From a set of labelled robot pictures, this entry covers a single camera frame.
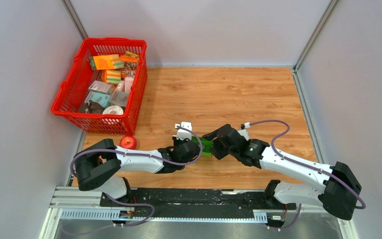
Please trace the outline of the green paper box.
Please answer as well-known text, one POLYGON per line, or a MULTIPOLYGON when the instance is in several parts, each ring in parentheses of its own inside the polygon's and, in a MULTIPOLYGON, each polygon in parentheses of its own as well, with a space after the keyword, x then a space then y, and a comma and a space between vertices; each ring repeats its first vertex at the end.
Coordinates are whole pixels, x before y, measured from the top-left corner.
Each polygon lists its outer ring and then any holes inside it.
MULTIPOLYGON (((195 152, 196 152, 196 156, 199 155, 199 152, 200 152, 200 144, 199 144, 199 141, 198 139, 195 137, 195 136, 192 136, 192 141, 194 142, 194 144, 196 145, 195 147, 195 152)), ((211 157, 212 156, 212 153, 210 151, 210 149, 212 148, 213 146, 213 142, 210 141, 210 140, 207 140, 205 139, 204 137, 199 137, 199 140, 201 141, 202 143, 202 153, 201 153, 201 156, 207 156, 207 157, 211 157)))

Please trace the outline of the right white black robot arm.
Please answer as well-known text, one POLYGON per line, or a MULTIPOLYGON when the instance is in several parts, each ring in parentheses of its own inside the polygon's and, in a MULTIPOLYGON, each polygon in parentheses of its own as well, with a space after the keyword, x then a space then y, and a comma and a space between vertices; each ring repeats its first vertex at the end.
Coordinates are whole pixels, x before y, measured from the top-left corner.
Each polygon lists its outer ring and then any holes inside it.
POLYGON ((307 204, 322 207, 342 220, 351 220, 355 210, 366 207, 360 198, 362 187, 350 167, 337 161, 334 165, 305 160, 277 149, 274 144, 250 138, 245 123, 240 130, 225 124, 203 135, 212 141, 210 149, 218 160, 233 156, 249 167, 271 170, 299 180, 287 183, 273 180, 266 188, 264 202, 275 209, 281 204, 307 204))

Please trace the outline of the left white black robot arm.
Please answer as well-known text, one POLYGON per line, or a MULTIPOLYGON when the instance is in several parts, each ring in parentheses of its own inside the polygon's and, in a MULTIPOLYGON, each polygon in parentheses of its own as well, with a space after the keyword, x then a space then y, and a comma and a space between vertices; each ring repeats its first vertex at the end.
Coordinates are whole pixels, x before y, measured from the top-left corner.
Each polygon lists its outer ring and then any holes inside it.
POLYGON ((173 146, 141 151, 115 146, 113 140, 107 138, 77 153, 70 170, 80 191, 100 190, 125 207, 131 202, 132 193, 127 180, 116 176, 117 172, 173 173, 198 160, 201 147, 200 142, 185 139, 173 146))

